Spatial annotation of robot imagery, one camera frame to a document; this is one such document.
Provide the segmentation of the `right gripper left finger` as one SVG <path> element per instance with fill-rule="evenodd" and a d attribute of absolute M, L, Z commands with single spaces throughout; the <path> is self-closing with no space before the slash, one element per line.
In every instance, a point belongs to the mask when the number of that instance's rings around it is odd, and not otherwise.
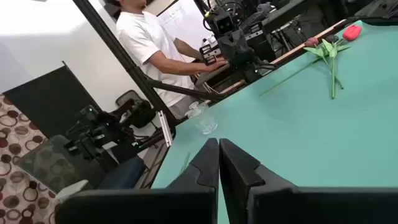
<path fill-rule="evenodd" d="M 162 189 L 86 190 L 64 201 L 56 224 L 215 224 L 218 141 L 210 138 L 185 170 Z"/>

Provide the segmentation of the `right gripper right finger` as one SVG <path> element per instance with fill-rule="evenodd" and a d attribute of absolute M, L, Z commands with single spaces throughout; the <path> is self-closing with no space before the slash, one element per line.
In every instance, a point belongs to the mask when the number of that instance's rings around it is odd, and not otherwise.
<path fill-rule="evenodd" d="M 220 139 L 230 224 L 398 224 L 398 188 L 299 187 Z"/>

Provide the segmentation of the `dark red tulip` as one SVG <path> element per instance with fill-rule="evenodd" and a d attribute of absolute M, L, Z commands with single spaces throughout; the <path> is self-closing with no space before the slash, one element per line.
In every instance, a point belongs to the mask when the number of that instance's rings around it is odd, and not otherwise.
<path fill-rule="evenodd" d="M 317 39 L 315 39 L 314 37 L 309 38 L 306 42 L 305 42 L 305 47 L 304 49 L 307 52 L 310 52 L 314 55 L 316 55 L 319 59 L 322 59 L 323 57 L 323 50 L 321 49 L 321 44 L 322 44 L 322 40 L 319 41 Z"/>

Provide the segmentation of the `green artificial flower stem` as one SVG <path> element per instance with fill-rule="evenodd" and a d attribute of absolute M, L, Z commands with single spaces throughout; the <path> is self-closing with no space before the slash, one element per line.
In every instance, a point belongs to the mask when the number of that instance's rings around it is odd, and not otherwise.
<path fill-rule="evenodd" d="M 336 75 L 336 58 L 339 52 L 349 49 L 349 45 L 346 45 L 346 40 L 339 38 L 337 35 L 329 35 L 325 39 L 322 39 L 321 49 L 323 50 L 323 61 L 329 66 L 331 70 L 331 99 L 334 100 L 336 97 L 336 86 L 338 85 L 343 89 L 343 85 L 339 81 Z"/>

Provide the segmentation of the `clear round glass vase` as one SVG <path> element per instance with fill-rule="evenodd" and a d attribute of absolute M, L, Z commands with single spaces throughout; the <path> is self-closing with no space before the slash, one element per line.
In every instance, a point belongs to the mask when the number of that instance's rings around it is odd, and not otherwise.
<path fill-rule="evenodd" d="M 208 113 L 208 110 L 209 106 L 207 103 L 196 101 L 189 106 L 189 110 L 185 113 L 203 134 L 210 134 L 218 127 L 214 117 Z"/>

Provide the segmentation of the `white board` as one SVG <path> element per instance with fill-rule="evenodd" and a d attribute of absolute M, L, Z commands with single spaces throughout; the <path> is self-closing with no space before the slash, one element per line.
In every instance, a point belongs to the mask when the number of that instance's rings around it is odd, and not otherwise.
<path fill-rule="evenodd" d="M 209 39 L 213 33 L 203 26 L 203 15 L 194 0 L 177 0 L 158 16 L 167 32 L 199 49 L 203 39 Z"/>

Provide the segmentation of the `wooden platform board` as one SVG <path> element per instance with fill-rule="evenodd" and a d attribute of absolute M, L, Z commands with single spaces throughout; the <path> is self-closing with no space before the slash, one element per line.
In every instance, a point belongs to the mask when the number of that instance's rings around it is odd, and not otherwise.
<path fill-rule="evenodd" d="M 343 20 L 337 22 L 336 24 L 332 25 L 331 27 L 327 28 L 326 30 L 322 31 L 321 33 L 315 35 L 314 38 L 317 40 L 320 40 L 328 35 L 332 35 L 332 33 L 337 32 L 339 29 L 341 29 L 344 26 L 344 22 L 346 22 L 346 21 L 347 21 L 347 19 L 343 19 Z M 278 66 L 283 66 L 284 64 L 288 63 L 289 61 L 293 60 L 294 58 L 298 57 L 299 55 L 302 55 L 304 52 L 304 49 L 303 49 L 304 47 L 305 47 L 305 44 L 300 44 L 296 48 L 290 50 L 286 54 L 283 54 L 279 58 L 272 61 L 272 63 L 275 65 L 278 65 Z M 234 84 L 232 84 L 230 82 L 228 87 L 224 88 L 221 91 L 216 91 L 216 93 L 219 95 L 232 94 L 232 92 L 238 91 L 239 89 L 242 89 L 247 85 L 248 84 L 245 82 L 245 80 L 237 81 Z"/>

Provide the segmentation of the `grey desk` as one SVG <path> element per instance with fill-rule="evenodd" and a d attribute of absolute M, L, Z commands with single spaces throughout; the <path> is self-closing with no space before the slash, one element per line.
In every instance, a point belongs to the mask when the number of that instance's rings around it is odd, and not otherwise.
<path fill-rule="evenodd" d="M 328 28 L 339 21 L 350 17 L 345 0 L 290 0 L 285 6 L 276 9 L 262 21 L 264 32 L 270 33 L 295 19 L 297 16 L 310 13 L 304 18 L 310 19 L 307 23 L 320 24 Z"/>

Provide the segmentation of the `dark blue seat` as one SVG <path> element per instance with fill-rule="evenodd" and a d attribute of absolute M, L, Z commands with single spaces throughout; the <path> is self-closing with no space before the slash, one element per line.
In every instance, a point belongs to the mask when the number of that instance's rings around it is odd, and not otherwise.
<path fill-rule="evenodd" d="M 101 181 L 99 189 L 133 189 L 141 175 L 144 173 L 146 165 L 144 161 L 136 156 L 118 165 L 117 168 L 106 174 Z"/>

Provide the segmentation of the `person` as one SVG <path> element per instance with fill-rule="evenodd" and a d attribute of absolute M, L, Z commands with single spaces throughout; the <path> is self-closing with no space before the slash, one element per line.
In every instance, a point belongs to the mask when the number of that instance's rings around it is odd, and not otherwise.
<path fill-rule="evenodd" d="M 200 59 L 201 55 L 186 42 L 172 36 L 158 18 L 144 10 L 146 0 L 115 0 L 121 8 L 116 22 L 116 36 L 134 63 L 148 77 L 177 87 L 194 90 L 191 76 L 213 72 L 228 61 L 212 65 L 187 63 L 182 55 Z"/>

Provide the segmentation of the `black office chair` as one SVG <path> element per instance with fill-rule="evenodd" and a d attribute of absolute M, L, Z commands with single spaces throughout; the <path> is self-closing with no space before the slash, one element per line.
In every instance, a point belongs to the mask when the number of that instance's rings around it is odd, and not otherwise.
<path fill-rule="evenodd" d="M 155 110 L 149 101 L 141 98 L 134 90 L 129 90 L 116 99 L 115 103 L 118 107 L 132 100 L 131 109 L 127 112 L 131 124 L 136 128 L 143 128 L 155 118 Z"/>

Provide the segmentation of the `dark glass desk top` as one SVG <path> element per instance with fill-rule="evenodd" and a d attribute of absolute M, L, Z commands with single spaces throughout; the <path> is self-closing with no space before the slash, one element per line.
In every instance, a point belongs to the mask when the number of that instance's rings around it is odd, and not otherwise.
<path fill-rule="evenodd" d="M 16 165 L 55 194 L 81 180 L 91 188 L 99 186 L 106 172 L 94 160 L 72 156 L 64 148 L 68 139 L 57 135 L 22 156 Z"/>

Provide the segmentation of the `black flat panel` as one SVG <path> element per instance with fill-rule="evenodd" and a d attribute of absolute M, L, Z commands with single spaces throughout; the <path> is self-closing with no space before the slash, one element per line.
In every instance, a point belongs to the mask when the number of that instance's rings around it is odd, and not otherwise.
<path fill-rule="evenodd" d="M 67 65 L 6 91 L 5 97 L 48 138 L 73 139 L 83 125 L 81 110 L 102 109 Z"/>

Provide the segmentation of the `silver aluminium bracket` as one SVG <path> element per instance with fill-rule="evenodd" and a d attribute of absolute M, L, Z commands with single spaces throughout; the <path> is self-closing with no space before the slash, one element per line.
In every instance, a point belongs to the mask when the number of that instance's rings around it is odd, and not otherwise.
<path fill-rule="evenodd" d="M 159 121 L 162 127 L 162 132 L 164 135 L 164 139 L 165 139 L 165 143 L 167 147 L 170 147 L 173 143 L 173 139 L 172 139 L 172 133 L 169 127 L 169 124 L 167 122 L 167 118 L 166 115 L 164 115 L 163 111 L 158 111 L 157 115 L 159 117 Z"/>

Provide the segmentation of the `black aluminium rig frame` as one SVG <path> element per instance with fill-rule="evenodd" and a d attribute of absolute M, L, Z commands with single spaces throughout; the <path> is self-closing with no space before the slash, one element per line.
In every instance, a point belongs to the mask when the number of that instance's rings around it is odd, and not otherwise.
<path fill-rule="evenodd" d="M 174 128 L 180 123 L 184 122 L 183 118 L 177 119 L 168 109 L 166 104 L 161 100 L 160 96 L 155 92 L 156 88 L 168 90 L 184 95 L 194 96 L 203 100 L 221 101 L 227 97 L 226 94 L 212 94 L 204 93 L 196 90 L 189 90 L 188 88 L 177 87 L 169 84 L 164 84 L 160 81 L 153 80 L 144 75 L 142 70 L 133 62 L 131 57 L 127 54 L 115 35 L 111 32 L 96 9 L 92 6 L 89 0 L 72 0 L 86 20 L 91 24 L 96 33 L 101 37 L 103 42 L 108 46 L 110 51 L 117 58 L 119 63 L 123 66 L 125 71 L 137 84 L 139 89 L 143 92 L 145 97 L 152 103 L 156 111 L 163 111 L 167 117 L 170 127 Z"/>

